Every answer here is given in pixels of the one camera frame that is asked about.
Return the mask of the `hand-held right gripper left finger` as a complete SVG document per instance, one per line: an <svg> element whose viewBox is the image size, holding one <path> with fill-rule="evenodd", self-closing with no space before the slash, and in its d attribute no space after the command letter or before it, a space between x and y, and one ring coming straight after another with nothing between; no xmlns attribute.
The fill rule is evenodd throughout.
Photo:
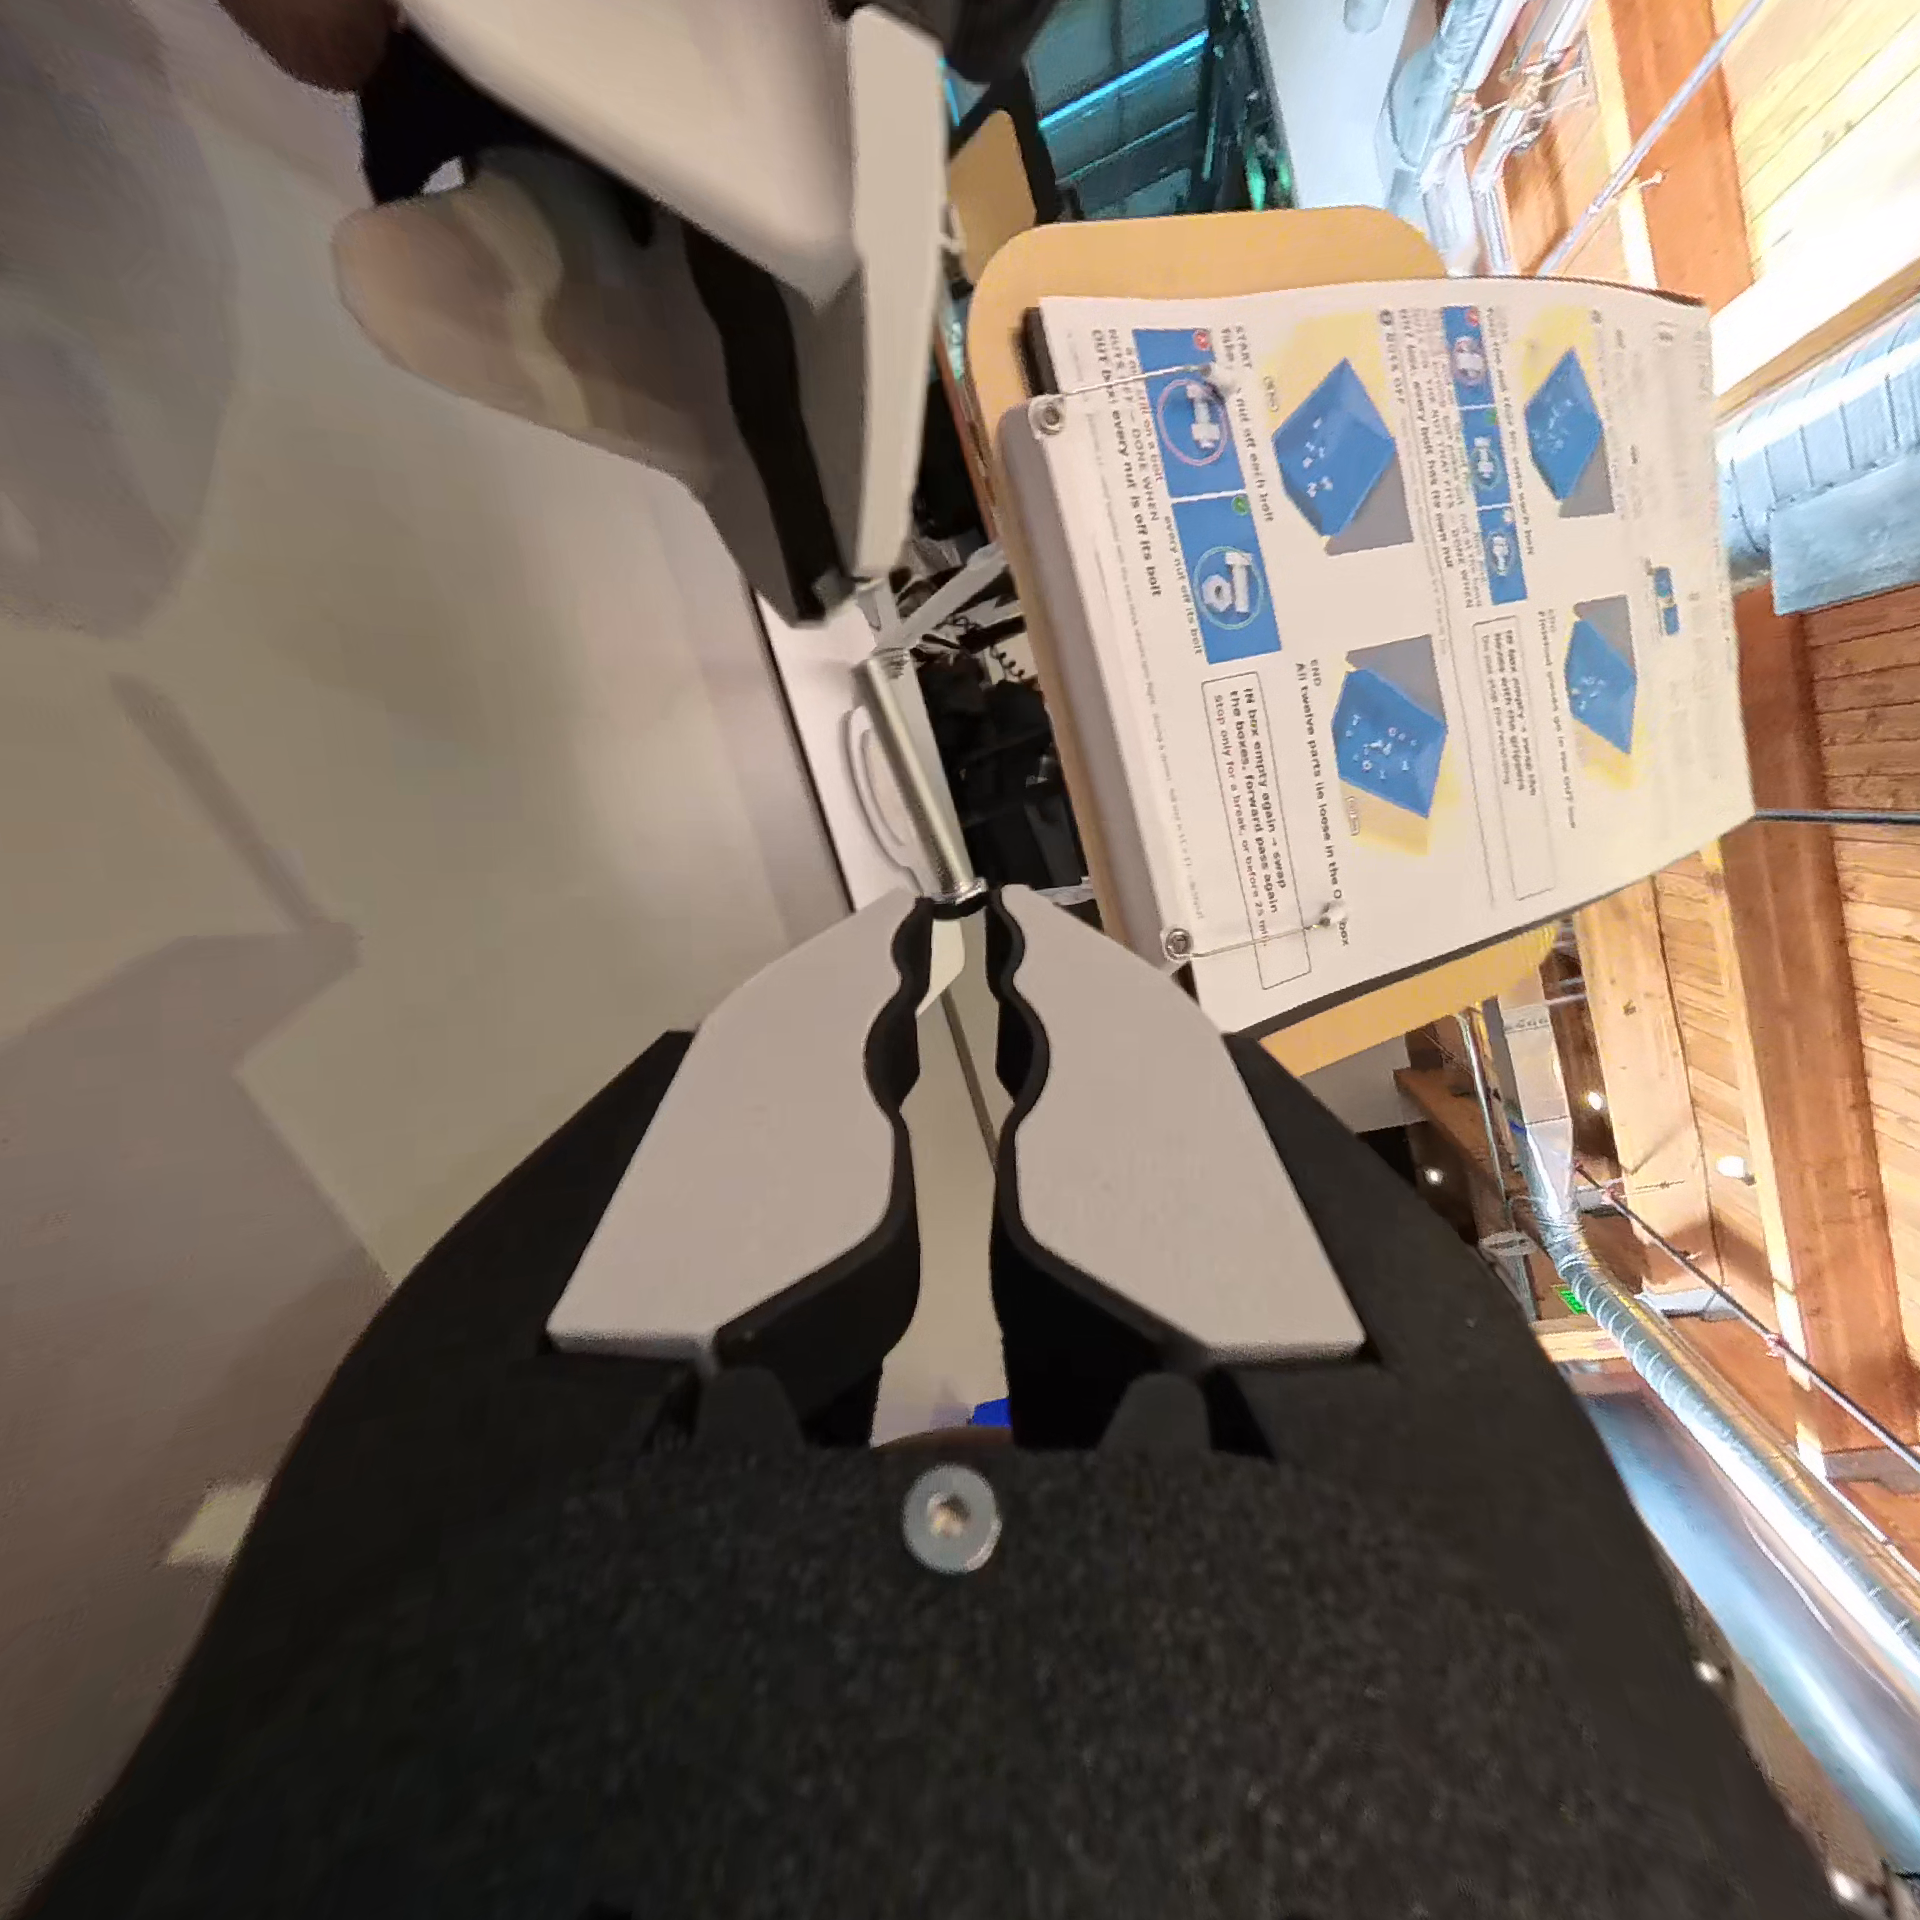
<svg viewBox="0 0 1920 1920"><path fill-rule="evenodd" d="M548 1315L567 1352L877 1368L916 1307L904 1104L924 900L887 893L693 1034Z"/></svg>

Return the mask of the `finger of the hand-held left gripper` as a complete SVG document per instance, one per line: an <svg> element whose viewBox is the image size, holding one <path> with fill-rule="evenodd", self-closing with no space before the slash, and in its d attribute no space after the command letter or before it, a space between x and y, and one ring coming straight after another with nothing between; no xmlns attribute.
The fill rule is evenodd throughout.
<svg viewBox="0 0 1920 1920"><path fill-rule="evenodd" d="M678 217L722 349L722 473L680 484L759 596L785 619L822 619L855 587L818 473L818 312L853 267L852 14L829 3L406 12L402 26L469 84Z"/></svg>
<svg viewBox="0 0 1920 1920"><path fill-rule="evenodd" d="M846 26L852 277L818 312L818 473L844 572L886 577L911 528L947 210L937 40L886 7Z"/></svg>

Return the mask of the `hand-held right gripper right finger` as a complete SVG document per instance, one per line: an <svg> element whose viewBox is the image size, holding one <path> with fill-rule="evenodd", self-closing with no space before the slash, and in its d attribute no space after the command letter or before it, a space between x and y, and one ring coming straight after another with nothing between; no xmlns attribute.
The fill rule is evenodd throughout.
<svg viewBox="0 0 1920 1920"><path fill-rule="evenodd" d="M1356 1355L1362 1319L1211 1018L1031 888L986 918L1007 1249L1197 1366Z"/></svg>

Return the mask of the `steel hex bolt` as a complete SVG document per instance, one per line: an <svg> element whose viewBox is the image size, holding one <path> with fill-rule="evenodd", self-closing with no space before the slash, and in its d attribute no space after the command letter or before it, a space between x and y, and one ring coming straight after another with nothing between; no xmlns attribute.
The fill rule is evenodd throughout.
<svg viewBox="0 0 1920 1920"><path fill-rule="evenodd" d="M922 736L931 739L931 732L927 726L916 727L906 699L908 691L916 691L913 653L904 645L880 645L858 662L853 681L877 751L924 856L924 898L954 892L979 878L937 751L922 753Z"/></svg>

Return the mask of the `grey desk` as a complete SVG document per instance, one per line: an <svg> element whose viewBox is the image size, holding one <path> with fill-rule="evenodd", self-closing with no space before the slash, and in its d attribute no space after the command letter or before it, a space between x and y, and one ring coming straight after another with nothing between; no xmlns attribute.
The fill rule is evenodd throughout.
<svg viewBox="0 0 1920 1920"><path fill-rule="evenodd" d="M5 1530L167 1533L834 907L685 492L371 347L347 102L5 3Z"/></svg>

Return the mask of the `wooden document stand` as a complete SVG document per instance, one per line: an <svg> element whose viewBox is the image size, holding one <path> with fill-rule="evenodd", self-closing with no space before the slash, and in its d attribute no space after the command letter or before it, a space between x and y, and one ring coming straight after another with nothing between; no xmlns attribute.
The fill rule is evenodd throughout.
<svg viewBox="0 0 1920 1920"><path fill-rule="evenodd" d="M1000 540L1012 569L1090 900L1110 937L1161 966L1168 966L1163 936L1173 921L1161 917L1146 859L1148 831L1121 768L1117 716L1096 685L1088 637L1044 596L1061 578L1063 548L1043 516L1047 497L1021 487L1039 454L1023 440L1012 442L1003 428L1027 402L1023 316L1047 297L1218 300L1439 273L1427 238L1375 207L1056 222L1015 235L988 260L966 324L966 371L952 374L947 347L935 347L937 394L930 420L956 432L968 503ZM889 769L882 765L882 781L863 787L867 761L849 748L847 722L863 709L853 669L874 651L877 630L855 609L834 612L820 627L788 627L768 610L762 623L839 890L852 907L863 907L914 877L914 858L926 851L906 803L884 796L896 789ZM1391 1124L1410 1108L1399 1077L1441 1062L1437 1040L1413 1047L1419 1031L1451 1023L1470 1005L1533 973L1551 941L1537 930L1486 943L1330 1009L1291 1018L1263 1031L1261 1044L1354 1130Z"/></svg>

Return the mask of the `printed instruction sheet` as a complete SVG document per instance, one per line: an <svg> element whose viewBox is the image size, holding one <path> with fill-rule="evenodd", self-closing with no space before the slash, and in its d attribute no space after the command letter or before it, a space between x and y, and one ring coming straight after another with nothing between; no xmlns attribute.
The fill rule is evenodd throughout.
<svg viewBox="0 0 1920 1920"><path fill-rule="evenodd" d="M1263 1034L1755 814L1713 327L1396 279L1027 314L1003 459L1114 926Z"/></svg>

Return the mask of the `spiral silver duct pipe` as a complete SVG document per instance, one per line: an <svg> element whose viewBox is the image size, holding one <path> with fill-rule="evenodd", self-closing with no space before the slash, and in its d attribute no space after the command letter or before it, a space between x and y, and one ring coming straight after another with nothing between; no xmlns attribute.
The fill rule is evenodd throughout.
<svg viewBox="0 0 1920 1920"><path fill-rule="evenodd" d="M1917 1867L1916 1571L1726 1373L1602 1266L1526 1170L1537 1244L1682 1438L1640 1436L1629 1492L1739 1666L1906 1880Z"/></svg>

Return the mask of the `corrugated silver duct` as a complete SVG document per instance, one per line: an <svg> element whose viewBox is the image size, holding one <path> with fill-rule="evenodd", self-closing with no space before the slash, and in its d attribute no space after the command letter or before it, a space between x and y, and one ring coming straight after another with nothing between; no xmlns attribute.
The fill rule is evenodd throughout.
<svg viewBox="0 0 1920 1920"><path fill-rule="evenodd" d="M1737 589L1807 614L1917 581L1917 301L1755 398L1717 440Z"/></svg>

